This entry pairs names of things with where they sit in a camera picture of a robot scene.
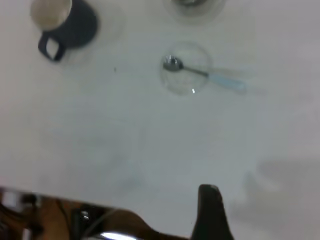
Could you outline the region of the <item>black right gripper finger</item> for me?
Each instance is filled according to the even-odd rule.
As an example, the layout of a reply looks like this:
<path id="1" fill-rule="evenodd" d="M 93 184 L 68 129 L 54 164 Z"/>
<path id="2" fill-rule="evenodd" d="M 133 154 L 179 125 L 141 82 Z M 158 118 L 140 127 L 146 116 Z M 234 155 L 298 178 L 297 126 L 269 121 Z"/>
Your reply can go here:
<path id="1" fill-rule="evenodd" d="M 198 188 L 197 218 L 192 240 L 233 240 L 223 197 L 215 185 L 202 184 Z"/>

